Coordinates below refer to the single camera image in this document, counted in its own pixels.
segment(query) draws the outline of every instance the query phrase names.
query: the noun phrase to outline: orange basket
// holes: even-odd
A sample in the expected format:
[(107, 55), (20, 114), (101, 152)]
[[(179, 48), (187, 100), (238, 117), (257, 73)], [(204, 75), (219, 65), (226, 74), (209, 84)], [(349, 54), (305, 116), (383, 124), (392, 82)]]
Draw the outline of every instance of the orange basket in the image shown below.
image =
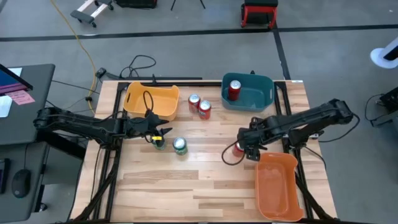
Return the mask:
[[(160, 119), (167, 121), (174, 120), (177, 115), (178, 98), (180, 95), (180, 90), (175, 85), (171, 88), (156, 88), (143, 86), (140, 82), (133, 82), (127, 89), (123, 108), (134, 117), (143, 118), (147, 111), (142, 95), (144, 91), (148, 91), (152, 95), (154, 99), (153, 112), (159, 115)], [(148, 107), (151, 108), (152, 103), (148, 94), (145, 94), (145, 100)]]
[(297, 201), (294, 169), (297, 160), (286, 153), (261, 154), (256, 165), (256, 202), (270, 220), (295, 222), (304, 212)]

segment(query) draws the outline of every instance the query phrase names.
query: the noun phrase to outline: concrete floor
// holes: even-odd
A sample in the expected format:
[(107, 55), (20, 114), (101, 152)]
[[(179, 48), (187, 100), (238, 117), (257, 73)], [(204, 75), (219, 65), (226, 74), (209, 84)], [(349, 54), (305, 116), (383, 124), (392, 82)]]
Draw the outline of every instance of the concrete floor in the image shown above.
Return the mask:
[[(71, 35), (49, 0), (4, 1), (0, 3), (0, 38)], [(172, 0), (161, 0), (158, 8), (150, 11), (115, 6), (114, 11), (106, 11), (96, 19), (96, 29), (69, 16), (83, 1), (56, 2), (78, 34), (240, 29), (243, 0), (203, 1), (205, 10), (199, 0), (178, 0), (172, 12)], [(283, 28), (384, 25), (398, 21), (396, 0), (279, 2), (277, 22)], [(390, 124), (372, 128), (364, 119), (366, 100), (371, 95), (393, 89), (398, 83), (397, 69), (376, 67), (369, 53), (397, 36), (398, 29), (280, 33), (290, 76), (294, 80), (304, 80), (310, 104), (317, 106), (332, 98), (346, 100), (362, 120), (346, 138), (321, 145), (337, 214), (342, 220), (396, 223), (398, 219), (398, 133)], [(117, 74), (135, 55), (146, 54), (154, 57), (157, 65), (143, 70), (142, 76), (154, 73), (165, 77), (220, 79), (228, 72), (255, 70), (272, 79), (284, 78), (271, 32), (91, 39), (83, 40), (83, 45), (97, 69), (104, 67)], [(88, 88), (91, 85), (92, 67), (75, 40), (0, 42), (0, 49), (0, 62), (8, 67), (54, 63), (54, 80)], [(137, 61), (137, 65), (147, 63), (150, 62)], [(85, 90), (52, 83), (49, 100), (59, 107), (67, 107), (86, 94)], [(71, 111), (87, 109), (84, 101), (70, 108)], [(370, 116), (380, 113), (383, 113), (382, 108), (369, 107)], [(339, 136), (348, 128), (329, 128), (322, 139)], [(60, 170), (64, 170), (65, 181), (45, 189), (47, 211), (32, 214), (29, 220), (19, 223), (52, 223), (67, 219), (80, 163), (57, 151), (50, 152), (49, 162), (54, 167), (64, 167)]]

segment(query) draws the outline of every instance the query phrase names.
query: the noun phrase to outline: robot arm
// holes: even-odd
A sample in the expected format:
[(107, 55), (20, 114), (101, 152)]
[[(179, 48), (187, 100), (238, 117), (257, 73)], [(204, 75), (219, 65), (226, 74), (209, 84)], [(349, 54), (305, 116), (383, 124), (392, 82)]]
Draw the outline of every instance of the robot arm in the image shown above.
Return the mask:
[(163, 136), (172, 128), (157, 130), (156, 127), (168, 121), (159, 119), (151, 110), (145, 118), (92, 118), (60, 108), (45, 108), (38, 112), (34, 126), (39, 131), (67, 131), (94, 139), (101, 147), (112, 148), (118, 138)]
[(291, 145), (299, 147), (312, 134), (323, 134), (322, 129), (329, 125), (348, 124), (353, 116), (344, 101), (334, 99), (290, 116), (270, 116), (266, 119), (253, 117), (249, 128), (239, 129), (238, 141), (247, 159), (259, 161), (259, 149), (267, 149), (263, 145), (282, 139), (288, 134)]

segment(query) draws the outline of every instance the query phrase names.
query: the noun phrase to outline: yellow basket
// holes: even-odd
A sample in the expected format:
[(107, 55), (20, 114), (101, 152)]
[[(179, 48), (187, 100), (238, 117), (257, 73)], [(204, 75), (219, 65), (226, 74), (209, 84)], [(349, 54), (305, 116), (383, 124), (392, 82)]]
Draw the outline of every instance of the yellow basket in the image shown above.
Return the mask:
[[(180, 90), (177, 86), (171, 88), (157, 88), (157, 87), (146, 87), (141, 85), (140, 82), (133, 82), (127, 89), (126, 97), (124, 99), (123, 108), (131, 113), (133, 117), (145, 116), (146, 107), (144, 103), (144, 97), (142, 94), (144, 91), (148, 91), (154, 99), (154, 110), (153, 112), (159, 115), (160, 119), (167, 121), (174, 120), (177, 115), (178, 98), (180, 96)], [(145, 94), (145, 100), (149, 108), (152, 107), (150, 96)]]

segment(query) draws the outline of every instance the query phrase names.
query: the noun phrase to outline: can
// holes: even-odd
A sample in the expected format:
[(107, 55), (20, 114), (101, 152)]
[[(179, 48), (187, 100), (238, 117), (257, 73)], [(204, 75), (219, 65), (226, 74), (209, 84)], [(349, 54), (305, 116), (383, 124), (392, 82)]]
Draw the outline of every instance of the can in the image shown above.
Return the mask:
[(228, 87), (228, 99), (235, 101), (239, 98), (241, 92), (241, 83), (237, 80), (233, 80)]
[(241, 148), (241, 146), (239, 145), (238, 142), (235, 144), (232, 154), (234, 154), (234, 156), (236, 156), (236, 157), (242, 158), (242, 156), (244, 154), (244, 149)]
[(175, 153), (182, 156), (188, 152), (187, 141), (183, 137), (177, 137), (173, 141), (173, 147)]
[(211, 111), (211, 104), (207, 100), (200, 102), (199, 106), (199, 117), (200, 119), (209, 119)]
[(197, 94), (192, 94), (188, 98), (189, 111), (191, 113), (198, 113), (200, 97)]
[(162, 140), (153, 140), (152, 144), (157, 150), (163, 151), (166, 149), (166, 140), (164, 138)]

